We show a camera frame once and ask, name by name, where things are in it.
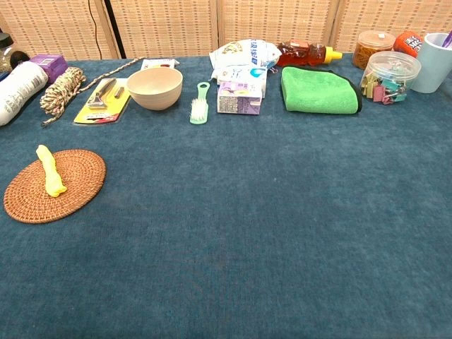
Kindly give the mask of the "white printed bag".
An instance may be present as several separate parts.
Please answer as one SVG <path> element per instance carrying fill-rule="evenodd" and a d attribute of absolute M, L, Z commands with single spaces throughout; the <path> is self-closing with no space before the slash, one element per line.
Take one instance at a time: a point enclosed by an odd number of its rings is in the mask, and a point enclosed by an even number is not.
<path fill-rule="evenodd" d="M 270 69 L 277 64 L 281 51 L 271 42 L 245 39 L 229 42 L 209 53 L 214 69 L 227 66 L 254 66 Z"/>

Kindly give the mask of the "white and blue carton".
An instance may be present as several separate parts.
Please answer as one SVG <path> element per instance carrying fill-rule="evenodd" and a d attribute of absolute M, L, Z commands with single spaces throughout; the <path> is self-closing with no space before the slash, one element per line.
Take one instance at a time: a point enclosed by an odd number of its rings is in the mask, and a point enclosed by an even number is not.
<path fill-rule="evenodd" d="M 211 78 L 220 82 L 250 83 L 261 88 L 262 98 L 266 96 L 267 68 L 245 65 L 225 66 L 214 69 Z"/>

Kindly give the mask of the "bamboo folding screen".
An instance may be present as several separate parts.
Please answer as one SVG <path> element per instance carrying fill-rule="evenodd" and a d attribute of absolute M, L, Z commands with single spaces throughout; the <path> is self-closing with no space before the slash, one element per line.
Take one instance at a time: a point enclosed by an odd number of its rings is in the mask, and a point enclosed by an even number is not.
<path fill-rule="evenodd" d="M 452 29 L 452 0 L 111 0 L 126 58 L 204 56 L 235 40 L 320 42 Z M 0 0 L 0 31 L 29 55 L 120 59 L 103 0 Z"/>

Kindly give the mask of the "glass jar black lid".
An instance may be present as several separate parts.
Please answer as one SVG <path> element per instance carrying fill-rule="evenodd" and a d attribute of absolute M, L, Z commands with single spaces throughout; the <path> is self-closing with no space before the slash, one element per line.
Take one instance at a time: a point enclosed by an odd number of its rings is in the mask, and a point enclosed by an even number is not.
<path fill-rule="evenodd" d="M 0 32 L 0 73 L 11 72 L 19 64 L 29 60 L 30 57 L 19 50 L 8 33 Z"/>

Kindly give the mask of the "beige bowl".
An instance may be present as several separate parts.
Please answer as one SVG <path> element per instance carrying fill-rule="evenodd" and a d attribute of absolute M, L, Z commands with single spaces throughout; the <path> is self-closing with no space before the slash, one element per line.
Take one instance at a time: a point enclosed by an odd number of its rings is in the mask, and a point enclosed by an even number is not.
<path fill-rule="evenodd" d="M 155 67 L 135 72 L 126 80 L 133 100 L 149 110 L 171 107 L 182 93 L 183 75 L 175 68 Z"/>

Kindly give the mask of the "light blue cup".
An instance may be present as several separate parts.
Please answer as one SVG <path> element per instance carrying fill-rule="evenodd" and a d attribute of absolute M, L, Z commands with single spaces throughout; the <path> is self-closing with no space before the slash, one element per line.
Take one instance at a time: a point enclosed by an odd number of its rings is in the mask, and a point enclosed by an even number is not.
<path fill-rule="evenodd" d="M 417 55 L 421 63 L 412 89 L 419 93 L 433 93 L 452 71 L 452 45 L 443 48 L 442 43 L 448 33 L 435 32 L 424 36 L 423 45 Z"/>

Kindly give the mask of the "blue velvet tablecloth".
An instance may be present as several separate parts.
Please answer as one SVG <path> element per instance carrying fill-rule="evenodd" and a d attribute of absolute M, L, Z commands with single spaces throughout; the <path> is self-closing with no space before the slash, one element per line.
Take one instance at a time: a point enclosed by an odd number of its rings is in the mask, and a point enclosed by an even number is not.
<path fill-rule="evenodd" d="M 452 74 L 432 94 L 357 115 L 285 109 L 270 74 L 257 117 L 189 123 L 207 57 L 182 58 L 179 101 L 130 102 L 77 126 L 33 97 L 0 127 L 0 338 L 452 339 Z M 99 154 L 76 213 L 11 219 L 36 147 Z"/>

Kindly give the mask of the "clear jar of binder clips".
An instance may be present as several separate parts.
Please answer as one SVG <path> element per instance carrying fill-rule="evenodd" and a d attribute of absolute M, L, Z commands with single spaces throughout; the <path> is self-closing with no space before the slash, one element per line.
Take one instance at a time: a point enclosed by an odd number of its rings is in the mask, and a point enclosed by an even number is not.
<path fill-rule="evenodd" d="M 360 88 L 373 102 L 390 105 L 406 99 L 421 71 L 421 63 L 402 52 L 377 52 L 370 56 Z"/>

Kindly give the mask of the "orange can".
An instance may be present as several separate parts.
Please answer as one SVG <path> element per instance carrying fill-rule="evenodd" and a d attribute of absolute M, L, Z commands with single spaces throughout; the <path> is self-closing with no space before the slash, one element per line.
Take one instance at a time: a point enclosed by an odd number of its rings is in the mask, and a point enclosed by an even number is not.
<path fill-rule="evenodd" d="M 393 50 L 417 58 L 423 42 L 422 36 L 416 32 L 404 31 L 395 39 Z"/>

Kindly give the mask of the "razor in yellow blister pack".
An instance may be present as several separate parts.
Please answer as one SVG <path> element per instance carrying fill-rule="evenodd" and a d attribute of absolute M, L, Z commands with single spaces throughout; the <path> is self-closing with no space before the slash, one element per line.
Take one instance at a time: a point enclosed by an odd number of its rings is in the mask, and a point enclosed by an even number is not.
<path fill-rule="evenodd" d="M 105 78 L 77 113 L 74 124 L 98 125 L 119 121 L 130 100 L 126 78 Z"/>

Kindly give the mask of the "purple cardboard box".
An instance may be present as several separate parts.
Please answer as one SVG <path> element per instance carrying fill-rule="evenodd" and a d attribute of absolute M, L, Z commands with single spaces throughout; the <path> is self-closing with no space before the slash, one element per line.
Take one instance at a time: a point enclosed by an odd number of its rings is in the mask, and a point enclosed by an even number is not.
<path fill-rule="evenodd" d="M 65 58 L 60 54 L 37 54 L 30 61 L 44 70 L 49 84 L 54 83 L 68 68 Z"/>

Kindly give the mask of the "black stand pole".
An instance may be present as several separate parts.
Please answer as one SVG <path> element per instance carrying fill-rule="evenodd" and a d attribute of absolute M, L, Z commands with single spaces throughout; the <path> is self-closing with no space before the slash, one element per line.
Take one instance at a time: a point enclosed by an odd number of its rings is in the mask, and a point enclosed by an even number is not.
<path fill-rule="evenodd" d="M 125 59 L 126 58 L 126 53 L 124 51 L 124 46 L 123 46 L 123 43 L 122 43 L 122 40 L 121 40 L 121 34 L 119 32 L 119 29 L 118 29 L 118 25 L 117 25 L 117 21 L 116 21 L 115 15 L 114 15 L 114 10 L 113 10 L 113 7 L 112 7 L 111 0 L 103 0 L 103 1 L 105 3 L 105 8 L 107 10 L 107 15 L 109 17 L 110 24 L 112 26 L 112 31 L 113 31 L 113 34 L 114 34 L 114 40 L 115 40 L 115 42 L 117 44 L 117 47 L 118 47 L 119 56 L 120 56 L 121 59 Z"/>

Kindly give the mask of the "purple and white carton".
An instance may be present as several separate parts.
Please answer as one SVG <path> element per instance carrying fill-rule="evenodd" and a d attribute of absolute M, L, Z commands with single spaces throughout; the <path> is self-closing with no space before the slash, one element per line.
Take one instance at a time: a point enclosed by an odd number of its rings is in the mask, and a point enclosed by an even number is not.
<path fill-rule="evenodd" d="M 256 84 L 223 81 L 218 88 L 217 112 L 259 115 L 261 101 L 261 88 Z"/>

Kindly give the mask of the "white drink bottle yellow cap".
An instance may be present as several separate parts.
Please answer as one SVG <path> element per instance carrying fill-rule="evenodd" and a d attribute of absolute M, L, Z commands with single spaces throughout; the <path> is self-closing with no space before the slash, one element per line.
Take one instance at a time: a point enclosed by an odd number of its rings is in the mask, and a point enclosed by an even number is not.
<path fill-rule="evenodd" d="M 37 64 L 25 61 L 0 82 L 0 126 L 12 120 L 23 105 L 48 81 L 48 75 Z"/>

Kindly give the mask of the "jar of rubber bands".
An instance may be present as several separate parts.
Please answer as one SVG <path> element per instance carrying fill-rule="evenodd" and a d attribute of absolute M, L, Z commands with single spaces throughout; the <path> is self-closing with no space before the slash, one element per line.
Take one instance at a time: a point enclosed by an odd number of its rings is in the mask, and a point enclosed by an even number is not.
<path fill-rule="evenodd" d="M 352 63 L 360 69 L 365 69 L 371 55 L 391 51 L 395 40 L 396 38 L 387 32 L 377 30 L 361 32 L 357 38 Z"/>

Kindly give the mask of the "yellow rubbery stick toy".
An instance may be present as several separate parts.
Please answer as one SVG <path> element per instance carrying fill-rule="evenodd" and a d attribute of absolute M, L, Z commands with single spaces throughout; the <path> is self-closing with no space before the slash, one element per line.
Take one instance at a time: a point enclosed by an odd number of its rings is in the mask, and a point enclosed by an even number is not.
<path fill-rule="evenodd" d="M 67 190 L 57 172 L 56 160 L 45 145 L 38 145 L 36 153 L 45 173 L 45 191 L 51 197 L 56 198 Z"/>

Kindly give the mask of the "green microfiber cloth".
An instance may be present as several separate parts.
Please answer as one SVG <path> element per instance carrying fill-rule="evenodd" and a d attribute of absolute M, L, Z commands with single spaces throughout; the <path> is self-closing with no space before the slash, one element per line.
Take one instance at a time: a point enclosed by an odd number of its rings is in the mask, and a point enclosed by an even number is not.
<path fill-rule="evenodd" d="M 281 73 L 286 110 L 312 114 L 357 114 L 362 99 L 349 78 L 333 71 L 286 66 Z"/>

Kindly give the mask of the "honey bottle yellow cap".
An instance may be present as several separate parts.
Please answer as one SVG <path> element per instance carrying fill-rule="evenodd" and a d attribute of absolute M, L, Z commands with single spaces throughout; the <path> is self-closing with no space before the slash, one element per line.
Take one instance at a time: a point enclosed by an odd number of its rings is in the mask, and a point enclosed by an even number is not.
<path fill-rule="evenodd" d="M 330 64 L 343 57 L 341 52 L 335 51 L 332 47 L 298 40 L 281 42 L 278 49 L 281 52 L 278 66 L 318 66 Z"/>

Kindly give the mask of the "green handled brush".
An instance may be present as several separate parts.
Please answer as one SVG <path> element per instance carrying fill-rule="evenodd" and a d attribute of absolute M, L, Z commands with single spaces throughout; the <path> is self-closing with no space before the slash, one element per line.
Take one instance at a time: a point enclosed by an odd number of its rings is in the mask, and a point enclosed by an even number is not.
<path fill-rule="evenodd" d="M 198 96 L 191 102 L 190 123 L 205 124 L 208 120 L 207 93 L 210 88 L 209 82 L 201 82 L 197 85 Z"/>

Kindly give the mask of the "round woven rattan coaster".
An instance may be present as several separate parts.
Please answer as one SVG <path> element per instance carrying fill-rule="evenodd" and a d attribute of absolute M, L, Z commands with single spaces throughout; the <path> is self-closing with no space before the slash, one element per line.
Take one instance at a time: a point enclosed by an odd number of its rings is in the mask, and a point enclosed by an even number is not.
<path fill-rule="evenodd" d="M 41 224 L 60 220 L 91 201 L 106 177 L 105 161 L 90 150 L 60 150 L 53 154 L 56 170 L 67 191 L 51 197 L 44 188 L 45 173 L 40 160 L 22 169 L 4 193 L 4 209 L 14 220 Z"/>

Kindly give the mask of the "small white snack packet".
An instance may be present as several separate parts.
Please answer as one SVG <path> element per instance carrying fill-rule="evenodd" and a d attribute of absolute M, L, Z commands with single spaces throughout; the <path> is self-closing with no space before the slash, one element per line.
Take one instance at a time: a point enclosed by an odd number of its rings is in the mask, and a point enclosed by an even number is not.
<path fill-rule="evenodd" d="M 141 65 L 141 70 L 157 67 L 174 68 L 178 65 L 180 65 L 180 63 L 176 59 L 144 59 Z"/>

